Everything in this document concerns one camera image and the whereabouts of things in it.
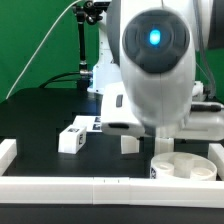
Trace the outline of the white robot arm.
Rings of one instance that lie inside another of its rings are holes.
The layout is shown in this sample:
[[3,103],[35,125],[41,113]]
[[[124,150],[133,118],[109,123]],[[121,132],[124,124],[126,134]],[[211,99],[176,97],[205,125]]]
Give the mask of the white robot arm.
[[224,0],[93,0],[121,81],[106,86],[112,135],[224,139],[224,105],[196,101],[196,52],[224,48]]

